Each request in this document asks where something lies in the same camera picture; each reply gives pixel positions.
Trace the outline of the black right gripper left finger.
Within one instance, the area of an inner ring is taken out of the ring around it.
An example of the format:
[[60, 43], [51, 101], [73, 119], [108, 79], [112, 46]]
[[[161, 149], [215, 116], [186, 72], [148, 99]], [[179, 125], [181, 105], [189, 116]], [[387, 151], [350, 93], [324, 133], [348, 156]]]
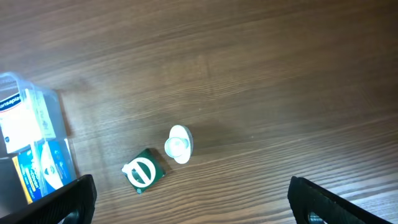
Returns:
[[93, 176], [86, 174], [26, 208], [2, 217], [1, 223], [91, 223], [96, 199]]

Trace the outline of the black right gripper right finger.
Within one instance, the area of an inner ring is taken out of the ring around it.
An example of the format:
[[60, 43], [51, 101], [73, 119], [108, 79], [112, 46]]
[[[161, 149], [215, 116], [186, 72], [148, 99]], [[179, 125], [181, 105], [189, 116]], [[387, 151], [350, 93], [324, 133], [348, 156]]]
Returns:
[[303, 177], [291, 178], [287, 198], [297, 223], [389, 224]]

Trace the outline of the blue VapoDrops box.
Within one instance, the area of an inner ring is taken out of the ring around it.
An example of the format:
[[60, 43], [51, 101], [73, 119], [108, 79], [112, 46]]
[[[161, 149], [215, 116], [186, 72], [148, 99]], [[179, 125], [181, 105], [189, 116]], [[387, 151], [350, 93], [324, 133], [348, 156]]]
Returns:
[[45, 141], [14, 156], [12, 162], [27, 203], [62, 188], [76, 179], [68, 141]]

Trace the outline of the white Hansaplast box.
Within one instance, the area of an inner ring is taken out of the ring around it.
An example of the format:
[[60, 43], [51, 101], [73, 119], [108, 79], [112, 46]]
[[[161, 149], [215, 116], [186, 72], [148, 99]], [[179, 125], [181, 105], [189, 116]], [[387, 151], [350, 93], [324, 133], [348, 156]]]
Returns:
[[25, 89], [1, 101], [1, 131], [8, 154], [56, 137], [41, 91]]

